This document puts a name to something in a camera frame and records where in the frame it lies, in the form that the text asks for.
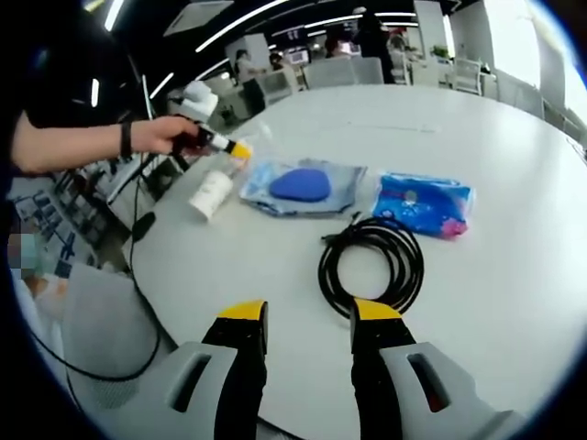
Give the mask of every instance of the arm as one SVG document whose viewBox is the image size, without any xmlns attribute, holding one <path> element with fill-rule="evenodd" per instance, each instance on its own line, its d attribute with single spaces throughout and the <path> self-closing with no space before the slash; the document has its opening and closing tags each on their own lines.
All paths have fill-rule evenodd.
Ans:
<svg viewBox="0 0 587 440">
<path fill-rule="evenodd" d="M 198 127 L 180 116 L 164 116 L 134 122 L 130 133 L 133 151 L 169 154 L 175 137 L 182 133 L 197 137 Z M 79 168 L 118 157 L 120 136 L 120 125 L 36 128 L 23 113 L 13 138 L 12 161 L 23 172 L 34 174 Z"/>
</svg>

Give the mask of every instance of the blue sponge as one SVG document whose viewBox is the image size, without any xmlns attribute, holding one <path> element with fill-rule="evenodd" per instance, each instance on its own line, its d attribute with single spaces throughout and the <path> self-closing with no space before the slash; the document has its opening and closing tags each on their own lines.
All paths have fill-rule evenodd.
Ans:
<svg viewBox="0 0 587 440">
<path fill-rule="evenodd" d="M 297 202 L 321 202 L 331 192 L 330 181 L 321 170 L 298 168 L 286 172 L 269 186 L 269 194 L 276 199 Z"/>
</svg>

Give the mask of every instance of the black cord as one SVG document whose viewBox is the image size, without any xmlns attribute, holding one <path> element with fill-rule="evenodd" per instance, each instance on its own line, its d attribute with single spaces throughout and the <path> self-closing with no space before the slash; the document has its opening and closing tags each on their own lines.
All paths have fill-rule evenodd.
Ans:
<svg viewBox="0 0 587 440">
<path fill-rule="evenodd" d="M 353 223 L 358 214 L 353 216 Z M 374 248 L 383 254 L 391 272 L 387 289 L 376 301 L 403 314 L 414 302 L 424 278 L 424 258 L 418 242 L 405 225 L 393 218 L 372 217 L 353 223 L 340 234 L 322 237 L 327 248 L 318 265 L 320 290 L 339 314 L 349 318 L 353 296 L 338 278 L 340 256 L 349 246 Z"/>
<path fill-rule="evenodd" d="M 140 162 L 142 164 L 143 161 L 143 156 L 141 155 L 140 157 Z M 138 207 L 138 181 L 137 181 L 137 189 L 135 190 L 135 201 L 134 201 L 134 208 L 135 208 L 135 213 L 134 213 L 134 219 L 133 219 L 133 226 L 134 224 L 137 222 L 137 207 Z M 151 309 L 149 302 L 146 300 L 145 295 L 143 294 L 142 290 L 140 289 L 140 287 L 137 284 L 137 280 L 135 279 L 135 272 L 133 270 L 133 264 L 132 264 L 132 258 L 134 255 L 134 250 L 135 250 L 135 238 L 134 235 L 131 233 L 130 236 L 130 255 L 128 258 L 128 262 L 129 262 L 129 268 L 130 268 L 130 276 L 131 279 L 133 281 L 133 284 L 135 285 L 135 290 L 137 291 L 139 297 L 143 300 L 143 302 L 147 305 L 147 307 Z M 75 371 L 76 373 L 81 374 L 82 376 L 85 376 L 87 378 L 90 379 L 94 379 L 94 380 L 101 380 L 101 381 L 105 381 L 105 382 L 128 382 L 130 380 L 134 380 L 136 378 L 138 378 L 139 376 L 141 376 L 145 371 L 147 371 L 147 369 L 150 367 L 150 365 L 153 363 L 153 360 L 155 359 L 155 356 L 157 355 L 157 351 L 159 351 L 159 345 L 161 344 L 161 330 L 159 329 L 159 325 L 156 324 L 157 328 L 156 328 L 156 341 L 155 341 L 155 347 L 153 348 L 153 351 L 151 352 L 149 359 L 147 360 L 147 362 L 145 362 L 142 367 L 140 367 L 139 369 L 137 369 L 136 371 L 134 371 L 131 374 L 127 374 L 126 376 L 105 376 L 102 374 L 95 374 L 91 371 L 87 371 L 85 369 L 79 368 L 74 366 L 73 364 L 70 364 L 67 360 L 61 358 L 59 355 L 57 355 L 53 350 L 51 350 L 36 334 L 35 332 L 32 331 L 32 329 L 29 328 L 30 333 L 33 335 L 33 337 L 37 340 L 37 342 L 58 362 L 60 362 L 62 365 L 64 365 L 65 367 L 67 367 L 68 369 L 71 369 L 73 371 Z M 70 387 L 70 391 L 73 394 L 73 389 L 72 389 L 72 385 L 69 382 L 68 386 Z"/>
</svg>

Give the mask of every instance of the white chair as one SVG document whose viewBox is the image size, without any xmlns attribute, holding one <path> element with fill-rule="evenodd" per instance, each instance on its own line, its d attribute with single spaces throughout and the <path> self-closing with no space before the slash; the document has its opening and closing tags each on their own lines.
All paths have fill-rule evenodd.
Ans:
<svg viewBox="0 0 587 440">
<path fill-rule="evenodd" d="M 512 75 L 499 70 L 495 70 L 495 76 L 497 77 L 498 101 L 515 107 L 518 80 Z"/>
<path fill-rule="evenodd" d="M 454 90 L 481 96 L 481 63 L 455 59 L 451 82 Z"/>
<path fill-rule="evenodd" d="M 353 57 L 351 63 L 358 84 L 383 84 L 382 62 L 379 58 Z"/>
<path fill-rule="evenodd" d="M 304 67 L 304 75 L 310 90 L 357 83 L 349 58 L 331 58 L 313 62 Z"/>
<path fill-rule="evenodd" d="M 517 78 L 495 71 L 497 75 L 497 90 L 499 102 L 524 110 L 530 115 L 544 119 L 544 104 L 540 91 Z"/>
<path fill-rule="evenodd" d="M 412 63 L 412 84 L 438 87 L 438 65 L 433 60 Z"/>
<path fill-rule="evenodd" d="M 291 85 L 285 69 L 258 76 L 255 78 L 255 81 L 257 81 L 257 84 L 263 92 L 263 98 L 267 106 L 273 105 L 297 92 L 297 89 Z"/>
<path fill-rule="evenodd" d="M 565 123 L 562 128 L 566 134 L 579 142 L 584 149 L 587 149 L 587 126 L 575 115 L 575 112 L 565 109 Z"/>
<path fill-rule="evenodd" d="M 553 105 L 546 100 L 544 101 L 544 120 L 553 127 L 558 128 L 560 131 L 564 131 L 565 127 L 565 116 Z"/>
<path fill-rule="evenodd" d="M 396 84 L 410 84 L 410 75 L 407 71 L 407 60 L 405 53 L 400 50 L 391 50 L 390 56 L 392 57 L 393 69 L 392 75 L 395 79 Z"/>
<path fill-rule="evenodd" d="M 544 100 L 540 91 L 523 81 L 519 82 L 515 94 L 515 106 L 530 115 L 544 120 Z"/>
</svg>

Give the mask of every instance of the window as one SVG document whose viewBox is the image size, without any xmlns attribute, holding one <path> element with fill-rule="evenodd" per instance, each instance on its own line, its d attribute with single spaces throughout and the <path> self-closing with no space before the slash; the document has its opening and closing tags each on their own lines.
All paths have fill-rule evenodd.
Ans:
<svg viewBox="0 0 587 440">
<path fill-rule="evenodd" d="M 484 0 L 495 68 L 540 87 L 540 55 L 526 0 Z"/>
<path fill-rule="evenodd" d="M 565 60 L 565 107 L 587 124 L 587 89 L 579 72 L 569 60 Z"/>
<path fill-rule="evenodd" d="M 443 16 L 444 35 L 447 37 L 447 48 L 449 49 L 449 56 L 455 58 L 455 40 L 452 37 L 452 26 L 450 25 L 449 16 Z"/>
</svg>

